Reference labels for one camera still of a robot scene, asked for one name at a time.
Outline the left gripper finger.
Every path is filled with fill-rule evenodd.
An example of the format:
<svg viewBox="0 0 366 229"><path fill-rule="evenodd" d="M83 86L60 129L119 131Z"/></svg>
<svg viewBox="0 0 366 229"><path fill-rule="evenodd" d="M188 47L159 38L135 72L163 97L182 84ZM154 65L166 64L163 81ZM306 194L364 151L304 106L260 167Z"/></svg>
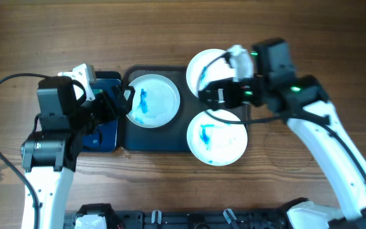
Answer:
<svg viewBox="0 0 366 229"><path fill-rule="evenodd" d="M119 115L126 115L129 113L128 102L124 96L124 92L126 90L128 90L128 88L124 87L123 85L116 85L111 87L111 91L114 94L116 111Z"/></svg>
<svg viewBox="0 0 366 229"><path fill-rule="evenodd" d="M133 86L123 86L123 91L125 94L126 108L132 108L133 97L135 95L135 89Z"/></svg>

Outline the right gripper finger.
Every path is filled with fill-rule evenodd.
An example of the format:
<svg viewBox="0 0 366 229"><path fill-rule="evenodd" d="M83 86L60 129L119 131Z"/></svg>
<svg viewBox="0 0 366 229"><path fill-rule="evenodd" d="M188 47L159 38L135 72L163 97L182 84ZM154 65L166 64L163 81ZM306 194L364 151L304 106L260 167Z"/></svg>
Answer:
<svg viewBox="0 0 366 229"><path fill-rule="evenodd" d="M201 90L198 92L198 98L201 102L224 102L224 90L218 88L216 90Z"/></svg>
<svg viewBox="0 0 366 229"><path fill-rule="evenodd" d="M220 102L218 100L210 100L210 99L202 100L202 99L200 99L200 102L204 105L204 107L206 109L211 109L212 111L216 111L216 110L221 109L221 105L220 105Z"/></svg>

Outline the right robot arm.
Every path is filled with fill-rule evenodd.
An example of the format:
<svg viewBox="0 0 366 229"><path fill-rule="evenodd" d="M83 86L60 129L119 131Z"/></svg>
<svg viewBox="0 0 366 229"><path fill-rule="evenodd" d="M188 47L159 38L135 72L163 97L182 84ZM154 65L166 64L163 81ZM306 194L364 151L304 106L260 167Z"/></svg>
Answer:
<svg viewBox="0 0 366 229"><path fill-rule="evenodd" d="M271 38L248 52L239 45L221 58L236 71L231 79L198 89L207 114L245 104L267 106L305 144L326 175L338 208L306 198L288 202L290 228L366 228L366 161L343 128L329 95L312 75L298 77L288 43Z"/></svg>

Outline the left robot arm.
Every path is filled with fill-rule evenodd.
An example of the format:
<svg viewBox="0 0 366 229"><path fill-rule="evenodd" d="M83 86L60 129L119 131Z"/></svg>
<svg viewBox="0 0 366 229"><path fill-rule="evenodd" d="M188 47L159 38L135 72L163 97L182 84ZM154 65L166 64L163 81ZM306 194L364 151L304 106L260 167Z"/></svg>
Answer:
<svg viewBox="0 0 366 229"><path fill-rule="evenodd" d="M131 110L134 94L118 79L99 79L93 88L68 76L39 82L36 121L41 130L21 147L25 177L39 202L26 197L25 219L35 210L38 228L63 228L79 154L116 148L118 120Z"/></svg>

